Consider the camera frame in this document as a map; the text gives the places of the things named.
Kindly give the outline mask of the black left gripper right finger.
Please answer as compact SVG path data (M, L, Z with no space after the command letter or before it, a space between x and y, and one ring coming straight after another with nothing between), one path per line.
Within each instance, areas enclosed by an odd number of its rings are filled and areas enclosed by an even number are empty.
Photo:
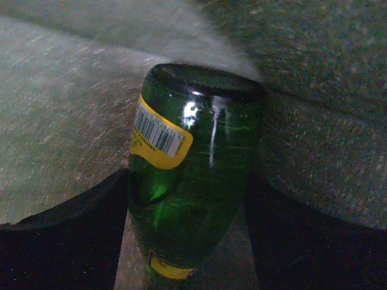
M386 289L386 231L323 214L259 175L244 198L260 289Z

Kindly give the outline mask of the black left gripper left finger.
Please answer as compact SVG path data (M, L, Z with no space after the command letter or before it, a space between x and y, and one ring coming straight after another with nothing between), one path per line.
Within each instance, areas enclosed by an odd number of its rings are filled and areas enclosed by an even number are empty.
M128 171L16 224L1 225L1 289L114 289Z

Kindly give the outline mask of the green glass bottle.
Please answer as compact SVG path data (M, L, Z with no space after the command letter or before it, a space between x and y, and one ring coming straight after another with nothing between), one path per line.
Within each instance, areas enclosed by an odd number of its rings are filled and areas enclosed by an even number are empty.
M263 86L220 69L147 73L129 145L129 212L148 289L182 289L235 217L255 159Z

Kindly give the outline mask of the green canvas tote bag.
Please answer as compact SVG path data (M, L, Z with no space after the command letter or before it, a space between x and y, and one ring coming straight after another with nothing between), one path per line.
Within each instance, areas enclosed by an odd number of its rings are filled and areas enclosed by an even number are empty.
M129 172L140 91L162 63L260 83L250 177L386 231L385 1L2 1L1 225ZM260 289L245 195L182 289ZM129 205L126 218L142 255ZM144 257L143 272L148 289Z

